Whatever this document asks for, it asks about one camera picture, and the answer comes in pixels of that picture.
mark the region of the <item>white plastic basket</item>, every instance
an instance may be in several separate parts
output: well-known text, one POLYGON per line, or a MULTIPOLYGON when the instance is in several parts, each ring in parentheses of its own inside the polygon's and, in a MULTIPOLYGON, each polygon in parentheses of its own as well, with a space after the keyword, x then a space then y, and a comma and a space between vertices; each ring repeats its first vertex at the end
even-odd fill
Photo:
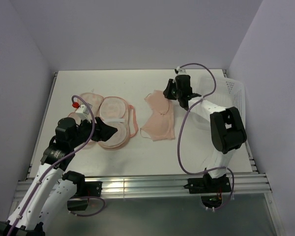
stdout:
MULTIPOLYGON (((239 110, 242 123, 246 126, 246 109, 245 109, 245 89, 244 85, 236 80, 215 77, 216 78, 216 91, 214 94, 206 97, 206 100, 213 102, 223 107, 236 107, 239 110)), ((212 77, 203 76, 197 83, 197 87, 193 92, 201 95, 208 94, 214 88, 212 77)), ((201 129, 210 129, 210 124, 207 120, 192 114, 194 124, 201 129)))

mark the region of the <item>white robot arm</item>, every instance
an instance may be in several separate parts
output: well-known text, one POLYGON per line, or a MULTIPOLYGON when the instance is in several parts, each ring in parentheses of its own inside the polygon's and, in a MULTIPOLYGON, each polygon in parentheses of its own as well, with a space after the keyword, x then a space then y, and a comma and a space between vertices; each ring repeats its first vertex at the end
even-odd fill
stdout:
POLYGON ((93 120, 88 118, 90 107, 77 103, 73 105, 77 108, 76 114, 81 118, 81 123, 77 125, 73 118, 63 118, 58 122, 56 135, 43 153, 32 185, 8 220, 0 221, 0 236, 44 236, 44 231, 54 216, 70 198, 76 194, 88 195, 85 193, 87 190, 84 175, 73 171, 63 173, 74 157, 74 148, 89 140, 91 135, 93 141, 105 142, 117 129, 106 125, 99 117, 92 117, 96 121, 93 124, 93 120), (49 196, 60 178, 62 182, 49 196))
MULTIPOLYGON (((247 140, 238 109, 218 106, 205 100, 200 94, 193 93, 191 77, 186 74, 186 71, 177 67, 175 72, 177 75, 174 80, 168 81, 163 92, 164 96, 170 100, 178 100, 182 108, 210 122, 211 138, 215 149, 207 169, 228 167, 236 149, 247 140)), ((226 169, 217 169, 208 174, 212 179, 216 179, 224 176, 225 173, 226 169)))

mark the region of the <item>pink bra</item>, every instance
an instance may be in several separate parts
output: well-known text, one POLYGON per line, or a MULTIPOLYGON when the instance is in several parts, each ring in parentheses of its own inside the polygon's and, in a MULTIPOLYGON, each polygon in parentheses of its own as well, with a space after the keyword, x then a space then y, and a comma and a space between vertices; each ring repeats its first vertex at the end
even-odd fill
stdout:
MULTIPOLYGON (((80 95, 87 103, 92 105, 92 112, 95 116, 99 116, 102 120, 118 129, 108 141, 98 142, 98 144, 104 149, 118 149, 126 145, 130 138, 134 137, 138 132, 138 124, 136 120, 135 109, 132 105, 129 105, 124 99, 120 97, 106 97, 94 93, 83 93, 80 95), (134 133, 130 133, 129 128, 129 115, 133 110, 133 126, 134 133)), ((80 123, 80 118, 75 113, 70 113, 69 117, 75 119, 76 123, 80 123)))
POLYGON ((155 90, 154 93, 149 94, 145 101, 153 110, 153 114, 142 126, 140 132, 146 132, 153 141, 174 139, 174 108, 172 102, 166 99, 160 90, 155 90))

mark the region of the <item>lavender wall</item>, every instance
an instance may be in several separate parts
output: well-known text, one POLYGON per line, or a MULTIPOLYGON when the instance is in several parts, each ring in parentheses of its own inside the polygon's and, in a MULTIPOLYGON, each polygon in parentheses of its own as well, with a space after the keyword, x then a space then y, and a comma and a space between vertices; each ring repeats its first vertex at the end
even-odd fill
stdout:
POLYGON ((11 0, 58 70, 228 68, 262 0, 11 0))
POLYGON ((28 169, 52 74, 15 9, 0 0, 0 220, 28 169))
POLYGON ((295 0, 263 1, 229 76, 245 84, 248 139, 295 236, 295 0))

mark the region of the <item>white tabletop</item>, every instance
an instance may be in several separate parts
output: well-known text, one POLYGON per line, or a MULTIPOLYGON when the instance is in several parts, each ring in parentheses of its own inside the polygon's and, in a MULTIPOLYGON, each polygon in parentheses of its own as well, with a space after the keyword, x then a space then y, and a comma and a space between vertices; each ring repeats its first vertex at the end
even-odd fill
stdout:
MULTIPOLYGON (((222 70, 212 70, 215 76, 223 76, 222 70)), ((194 79, 208 74, 205 70, 187 70, 194 79)), ((34 177, 49 140, 55 135, 57 122, 74 111, 71 96, 93 92, 104 97, 118 96, 136 109, 139 128, 152 114, 144 98, 155 89, 164 90, 173 70, 97 70, 60 71, 54 86, 44 120, 30 177, 34 177)), ((67 171, 86 176, 145 176, 177 175, 184 172, 177 161, 177 137, 186 111, 174 102, 175 139, 153 142, 138 133, 119 150, 104 150, 98 144, 78 152, 67 171)), ((210 131, 195 128, 188 118, 181 139, 181 156, 190 172, 203 170, 213 153, 210 131)), ((245 145, 236 151, 229 167, 236 173, 252 172, 245 145)))

